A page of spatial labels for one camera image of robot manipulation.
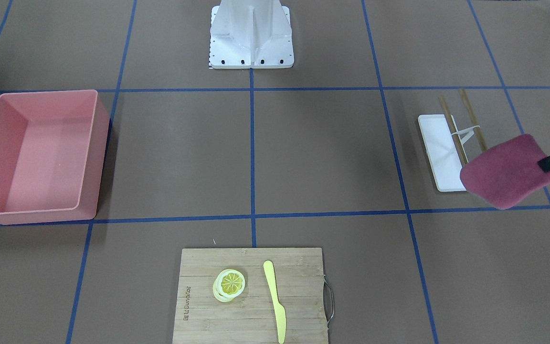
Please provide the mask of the yellow lemon slice toy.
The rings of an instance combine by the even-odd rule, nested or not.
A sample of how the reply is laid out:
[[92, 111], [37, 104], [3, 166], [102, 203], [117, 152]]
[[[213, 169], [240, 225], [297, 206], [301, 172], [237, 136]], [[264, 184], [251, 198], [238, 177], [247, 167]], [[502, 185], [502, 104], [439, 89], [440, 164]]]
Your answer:
[[220, 302], [231, 302], [246, 287], [246, 279], [242, 272], [235, 269], [221, 271], [212, 284], [212, 294]]

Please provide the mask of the white rectangular tray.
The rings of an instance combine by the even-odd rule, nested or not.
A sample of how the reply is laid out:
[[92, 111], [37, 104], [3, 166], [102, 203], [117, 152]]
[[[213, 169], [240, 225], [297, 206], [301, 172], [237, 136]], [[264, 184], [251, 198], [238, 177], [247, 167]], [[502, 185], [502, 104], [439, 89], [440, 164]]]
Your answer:
[[472, 137], [472, 128], [456, 131], [452, 135], [445, 115], [420, 115], [418, 124], [437, 190], [442, 193], [465, 192], [460, 179], [462, 165], [454, 139], [460, 139], [464, 144]]

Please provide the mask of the maroon cleaning cloth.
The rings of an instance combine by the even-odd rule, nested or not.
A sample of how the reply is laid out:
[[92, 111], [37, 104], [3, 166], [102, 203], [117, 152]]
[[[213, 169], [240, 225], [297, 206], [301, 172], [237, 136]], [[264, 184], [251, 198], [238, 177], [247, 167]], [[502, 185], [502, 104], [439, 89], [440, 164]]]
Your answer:
[[534, 137], [523, 134], [498, 144], [463, 166], [465, 189], [500, 210], [520, 203], [529, 194], [550, 185], [550, 172], [538, 161], [547, 157]]

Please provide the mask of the pink plastic bin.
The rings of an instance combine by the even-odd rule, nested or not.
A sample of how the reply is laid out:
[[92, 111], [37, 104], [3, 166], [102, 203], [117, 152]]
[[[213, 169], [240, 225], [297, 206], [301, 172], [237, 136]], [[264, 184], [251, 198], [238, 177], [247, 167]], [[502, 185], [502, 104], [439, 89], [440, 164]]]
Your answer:
[[93, 89], [0, 95], [0, 225], [94, 218], [109, 123]]

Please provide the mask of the wooden chopstick with band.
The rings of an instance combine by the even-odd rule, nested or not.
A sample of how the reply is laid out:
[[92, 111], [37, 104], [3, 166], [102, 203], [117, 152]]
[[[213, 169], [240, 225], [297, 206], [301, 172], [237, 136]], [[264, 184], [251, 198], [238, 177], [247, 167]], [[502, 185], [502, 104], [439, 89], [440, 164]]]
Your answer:
[[468, 158], [466, 156], [463, 143], [461, 143], [460, 135], [458, 133], [458, 129], [454, 121], [454, 117], [452, 116], [452, 113], [450, 111], [448, 103], [446, 102], [445, 97], [439, 96], [438, 100], [439, 100], [441, 109], [443, 111], [443, 115], [445, 117], [445, 121], [447, 123], [448, 129], [450, 131], [450, 136], [454, 142], [456, 154], [458, 155], [461, 166], [465, 166], [468, 164]]

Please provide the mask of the bamboo cutting board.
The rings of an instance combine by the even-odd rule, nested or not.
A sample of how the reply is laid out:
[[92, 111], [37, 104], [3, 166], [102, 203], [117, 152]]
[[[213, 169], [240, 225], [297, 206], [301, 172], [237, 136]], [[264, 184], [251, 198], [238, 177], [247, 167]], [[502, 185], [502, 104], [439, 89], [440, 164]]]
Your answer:
[[[274, 268], [286, 312], [286, 344], [327, 344], [323, 251], [304, 248], [185, 248], [172, 341], [175, 344], [276, 344], [278, 329], [264, 262]], [[229, 302], [212, 288], [228, 269], [243, 274], [244, 290]]]

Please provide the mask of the yellow plastic knife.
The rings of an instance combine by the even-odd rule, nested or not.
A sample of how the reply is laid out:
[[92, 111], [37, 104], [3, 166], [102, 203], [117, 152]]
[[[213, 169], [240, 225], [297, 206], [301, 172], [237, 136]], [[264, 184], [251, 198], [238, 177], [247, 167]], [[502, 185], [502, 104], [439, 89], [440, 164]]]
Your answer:
[[287, 333], [287, 317], [284, 306], [279, 301], [277, 281], [275, 275], [275, 267], [271, 260], [266, 260], [263, 263], [263, 270], [267, 281], [269, 294], [272, 300], [272, 305], [275, 314], [277, 341], [278, 344], [284, 344]]

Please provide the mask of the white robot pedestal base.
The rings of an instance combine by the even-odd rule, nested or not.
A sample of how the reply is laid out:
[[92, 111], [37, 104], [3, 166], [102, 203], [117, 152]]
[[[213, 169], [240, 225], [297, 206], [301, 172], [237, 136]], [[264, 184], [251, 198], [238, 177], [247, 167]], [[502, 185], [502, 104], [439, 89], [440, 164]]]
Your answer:
[[279, 0], [222, 0], [212, 7], [210, 24], [209, 68], [295, 64], [290, 9]]

